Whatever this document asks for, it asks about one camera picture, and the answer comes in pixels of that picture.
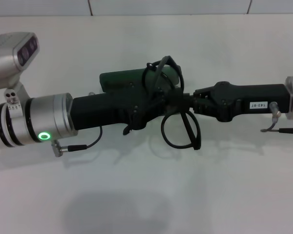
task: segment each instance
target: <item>robotic arm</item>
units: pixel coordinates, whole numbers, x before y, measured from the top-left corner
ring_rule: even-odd
[[[218,82],[184,93],[180,67],[170,56],[148,63],[146,69],[100,75],[103,94],[73,99],[69,93],[30,98],[20,83],[21,73],[39,52],[34,33],[0,35],[0,89],[5,89],[6,103],[0,104],[0,148],[51,141],[56,156],[85,150],[102,136],[102,126],[124,123],[123,135],[145,128],[158,116],[164,116],[161,131],[165,142],[177,149],[201,148],[201,132],[195,114],[229,122],[237,115],[272,113],[272,126],[262,132],[293,134],[291,129],[274,130],[281,116],[293,119],[293,77],[284,84],[236,86]],[[165,122],[180,114],[190,144],[177,146],[165,135]],[[189,115],[196,126],[195,136]],[[100,127],[100,136],[90,145],[61,147],[58,139],[76,136],[78,130]]]

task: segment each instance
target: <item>black cable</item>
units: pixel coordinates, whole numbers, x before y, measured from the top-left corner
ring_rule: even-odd
[[[262,133],[265,132],[274,132],[274,133],[287,133],[287,134],[293,134],[293,128],[279,128],[279,129],[262,129],[260,130]]]
[[[98,138],[97,138],[94,142],[92,142],[90,145],[87,145],[87,149],[89,149],[90,147],[92,147],[92,146],[94,146],[96,143],[98,143],[99,140],[100,140],[101,137],[102,137],[102,134],[103,134],[103,130],[102,130],[102,126],[100,126],[100,134],[99,134]]]
[[[273,130],[273,128],[275,127],[275,124],[276,123],[272,123],[272,125],[269,128],[267,128],[267,129],[261,129],[260,131],[262,133],[266,133],[266,132],[278,132],[278,130]]]
[[[188,144],[188,145],[175,145],[175,144],[171,143],[171,142],[168,140],[168,138],[166,137],[166,134],[165,134],[165,128],[164,128],[165,123],[166,123],[166,120],[167,120],[170,116],[172,116],[172,115],[174,115],[174,114],[176,114],[176,113],[178,113],[178,112],[179,112],[179,111],[172,111],[172,112],[166,114],[166,115],[164,116],[163,120],[162,120],[162,123],[161,123],[161,132],[162,132],[162,136],[163,136],[163,138],[164,138],[164,141],[165,141],[169,146],[171,146],[171,147],[173,147],[173,148],[175,148],[175,149],[187,149],[187,148],[191,148],[191,147],[193,147],[193,148],[197,148],[197,149],[200,149],[200,148],[201,148],[201,130],[200,130],[200,125],[199,125],[199,122],[197,121],[195,115],[194,115],[192,112],[190,112],[190,111],[186,111],[186,114],[188,114],[188,115],[191,117],[191,119],[194,121],[195,126],[196,126],[196,132],[197,132],[197,135],[196,135],[196,138],[195,138],[196,145],[194,146],[192,143],[190,143],[190,144]]]
[[[102,129],[102,126],[100,126],[100,134],[98,138],[94,142],[92,142],[90,145],[68,145],[67,149],[69,152],[89,149],[90,147],[94,146],[96,143],[99,142],[99,140],[102,137],[102,134],[103,134],[103,129]]]
[[[178,74],[178,77],[179,77],[179,81],[180,81],[180,88],[182,90],[185,89],[185,82],[184,82],[184,78],[182,76],[182,73],[181,73],[181,70],[179,69],[178,65],[175,63],[175,61],[170,57],[170,56],[165,56],[161,61],[156,61],[154,63],[147,63],[146,64],[146,68],[145,70],[143,71],[143,74],[142,74],[142,86],[145,88],[145,90],[148,92],[147,88],[146,88],[146,75],[147,75],[147,72],[149,70],[151,71],[154,71],[155,72],[155,78],[154,78],[154,81],[153,81],[153,85],[151,86],[151,90],[152,92],[150,92],[150,97],[153,95],[153,92],[155,90],[155,85],[156,85],[156,82],[157,82],[157,79],[158,77],[161,75],[162,77],[163,76],[163,72],[162,72],[162,69],[164,67],[164,65],[169,65],[170,67],[172,67],[175,72]]]
[[[147,63],[146,68],[142,73],[142,86],[148,92],[147,87],[146,87],[146,76],[148,71],[156,71],[157,67],[153,65],[152,63]],[[161,72],[161,77],[169,84],[171,89],[175,89],[175,85],[172,83],[172,81],[169,79],[169,77],[164,73]]]

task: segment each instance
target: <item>camera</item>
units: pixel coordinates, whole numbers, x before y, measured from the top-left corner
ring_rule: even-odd
[[[39,52],[38,38],[30,32],[0,35],[0,89],[11,88],[20,80]]]

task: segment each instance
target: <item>cable connector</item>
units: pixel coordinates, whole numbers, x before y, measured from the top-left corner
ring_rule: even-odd
[[[65,152],[74,152],[74,151],[79,151],[79,150],[86,150],[89,149],[90,147],[94,146],[102,137],[102,126],[100,126],[100,134],[99,137],[92,142],[90,145],[67,145],[67,146],[61,146],[58,140],[52,140],[51,141],[51,146],[54,152],[55,157],[61,157],[63,153]]]
[[[266,133],[266,132],[278,132],[278,130],[272,130],[275,125],[277,124],[279,118],[281,117],[281,112],[279,110],[278,104],[273,101],[269,104],[269,109],[272,112],[272,125],[267,128],[267,129],[261,129],[260,131],[262,133]]]
[[[293,128],[280,128],[279,133],[293,134]]]

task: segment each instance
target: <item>white background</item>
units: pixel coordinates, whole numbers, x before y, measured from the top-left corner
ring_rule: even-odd
[[[21,77],[32,97],[99,93],[101,73],[165,55],[189,93],[293,76],[293,15],[0,18],[0,34],[11,31],[40,40]],[[293,136],[261,133],[270,115],[197,117],[200,151],[166,145],[161,118],[127,136],[122,124],[105,126],[95,147],[61,158],[48,142],[1,150],[0,234],[293,234]],[[174,143],[188,143],[181,118],[169,126]]]

